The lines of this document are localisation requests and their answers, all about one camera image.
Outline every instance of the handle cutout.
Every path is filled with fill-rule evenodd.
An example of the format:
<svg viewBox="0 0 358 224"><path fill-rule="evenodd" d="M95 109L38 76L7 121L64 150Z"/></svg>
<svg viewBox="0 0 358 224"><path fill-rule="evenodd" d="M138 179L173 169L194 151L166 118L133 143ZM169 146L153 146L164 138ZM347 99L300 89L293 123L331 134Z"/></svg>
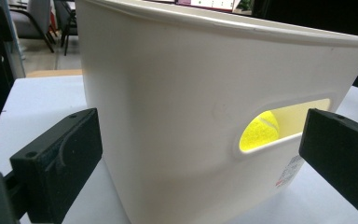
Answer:
<svg viewBox="0 0 358 224"><path fill-rule="evenodd" d="M327 110L329 106L330 100L322 99L264 111L244 129L239 148L242 152L247 152L301 133L310 108Z"/></svg>

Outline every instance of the label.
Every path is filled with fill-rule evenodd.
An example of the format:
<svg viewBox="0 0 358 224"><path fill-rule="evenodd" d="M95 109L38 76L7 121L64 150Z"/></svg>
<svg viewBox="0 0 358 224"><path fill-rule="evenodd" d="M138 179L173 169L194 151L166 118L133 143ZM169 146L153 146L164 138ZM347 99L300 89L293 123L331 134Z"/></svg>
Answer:
<svg viewBox="0 0 358 224"><path fill-rule="evenodd" d="M232 10L234 0L178 0L179 5Z"/></svg>
<svg viewBox="0 0 358 224"><path fill-rule="evenodd" d="M293 157L289 164L284 168L281 177L276 182L275 187L278 189L286 184L290 183L292 178L297 174L300 170L301 165L304 163L304 159L302 159L299 155Z"/></svg>

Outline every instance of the black plastic bracket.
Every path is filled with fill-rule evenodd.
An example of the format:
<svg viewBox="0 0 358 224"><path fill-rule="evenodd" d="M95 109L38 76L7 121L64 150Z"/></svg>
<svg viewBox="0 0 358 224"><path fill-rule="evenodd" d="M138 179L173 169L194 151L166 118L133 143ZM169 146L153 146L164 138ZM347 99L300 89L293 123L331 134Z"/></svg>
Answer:
<svg viewBox="0 0 358 224"><path fill-rule="evenodd" d="M0 217L7 218L0 223L25 212L34 223L62 223L102 153L96 109L61 120L10 158L11 173L0 174Z"/></svg>
<svg viewBox="0 0 358 224"><path fill-rule="evenodd" d="M358 210L358 123L310 109L300 156Z"/></svg>

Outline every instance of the container rim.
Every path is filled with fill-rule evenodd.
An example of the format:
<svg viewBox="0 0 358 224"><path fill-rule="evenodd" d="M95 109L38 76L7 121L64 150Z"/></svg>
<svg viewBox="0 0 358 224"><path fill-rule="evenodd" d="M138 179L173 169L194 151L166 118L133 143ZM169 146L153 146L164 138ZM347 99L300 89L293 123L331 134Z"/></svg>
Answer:
<svg viewBox="0 0 358 224"><path fill-rule="evenodd" d="M347 35L309 27L265 21L235 14L184 7L146 0L84 0L128 15L155 21L185 22L220 27L259 35L274 35L286 39L317 43L358 46L358 35Z"/></svg>

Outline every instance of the plastic container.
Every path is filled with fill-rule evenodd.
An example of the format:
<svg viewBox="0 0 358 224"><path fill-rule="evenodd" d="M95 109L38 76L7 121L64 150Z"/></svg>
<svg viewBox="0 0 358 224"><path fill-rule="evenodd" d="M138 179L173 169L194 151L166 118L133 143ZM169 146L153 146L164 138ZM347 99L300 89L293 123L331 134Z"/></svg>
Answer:
<svg viewBox="0 0 358 224"><path fill-rule="evenodd" d="M86 97L131 223L223 223L288 186L307 109L335 111L358 36L136 0L77 0ZM274 110L281 139L239 150Z"/></svg>

